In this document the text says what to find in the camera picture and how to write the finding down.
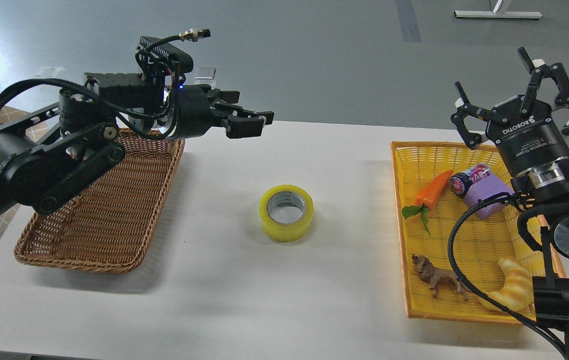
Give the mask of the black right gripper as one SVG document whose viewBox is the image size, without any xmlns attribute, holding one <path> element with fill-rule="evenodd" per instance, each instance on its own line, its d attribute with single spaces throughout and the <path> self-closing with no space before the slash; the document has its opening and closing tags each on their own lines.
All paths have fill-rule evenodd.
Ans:
<svg viewBox="0 0 569 360">
<path fill-rule="evenodd" d="M 558 89 L 554 105 L 569 109 L 569 76 L 565 66 L 546 64 L 542 59 L 534 61 L 524 47 L 519 47 L 517 53 L 530 75 L 525 94 L 489 110 L 470 103 L 462 84 L 456 81 L 459 98 L 450 121 L 470 150 L 476 150 L 487 138 L 494 142 L 511 178 L 526 176 L 556 162 L 569 177 L 569 147 L 552 119 L 552 107 L 536 100 L 542 80 L 552 79 Z M 465 125 L 469 116 L 487 123 L 486 134 L 469 131 Z"/>
</svg>

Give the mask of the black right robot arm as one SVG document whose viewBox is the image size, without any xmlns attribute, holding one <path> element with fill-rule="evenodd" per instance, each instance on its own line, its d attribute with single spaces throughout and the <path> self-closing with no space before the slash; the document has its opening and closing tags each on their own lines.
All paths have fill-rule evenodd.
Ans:
<svg viewBox="0 0 569 360">
<path fill-rule="evenodd" d="M 473 105 L 462 84 L 454 84 L 459 101 L 451 122 L 463 143 L 470 150 L 486 141 L 494 143 L 516 188 L 512 194 L 493 194 L 468 209 L 452 227 L 447 257 L 462 284 L 538 333 L 569 360 L 569 278 L 560 278 L 552 262 L 552 252 L 569 259 L 569 148 L 552 119 L 553 111 L 569 109 L 569 77 L 562 63 L 533 61 L 523 47 L 518 55 L 530 75 L 526 91 L 492 109 Z M 543 275 L 532 278 L 535 319 L 490 298 L 456 262 L 459 228 L 472 214 L 494 204 L 518 209 L 518 235 L 543 255 Z"/>
</svg>

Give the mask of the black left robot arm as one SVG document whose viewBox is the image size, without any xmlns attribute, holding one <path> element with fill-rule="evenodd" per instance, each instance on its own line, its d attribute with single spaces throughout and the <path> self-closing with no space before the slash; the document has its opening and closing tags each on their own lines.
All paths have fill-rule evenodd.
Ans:
<svg viewBox="0 0 569 360">
<path fill-rule="evenodd" d="M 189 29 L 166 38 L 141 36 L 139 73 L 86 73 L 84 84 L 56 78 L 15 82 L 0 93 L 0 111 L 40 85 L 60 89 L 58 101 L 18 120 L 0 123 L 0 215 L 17 204 L 49 215 L 125 159 L 117 121 L 148 141 L 203 136 L 220 127 L 230 139 L 259 137 L 272 111 L 239 105 L 237 90 L 186 85 L 192 57 L 173 41 L 209 38 Z"/>
</svg>

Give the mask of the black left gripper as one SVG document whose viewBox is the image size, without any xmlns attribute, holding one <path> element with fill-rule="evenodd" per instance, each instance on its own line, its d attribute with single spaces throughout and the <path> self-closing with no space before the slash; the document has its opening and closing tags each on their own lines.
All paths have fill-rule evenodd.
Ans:
<svg viewBox="0 0 569 360">
<path fill-rule="evenodd" d="M 203 136 L 212 127 L 222 127 L 229 139 L 259 137 L 275 118 L 273 111 L 244 111 L 241 92 L 209 85 L 186 85 L 177 90 L 168 118 L 172 121 L 169 141 Z"/>
</svg>

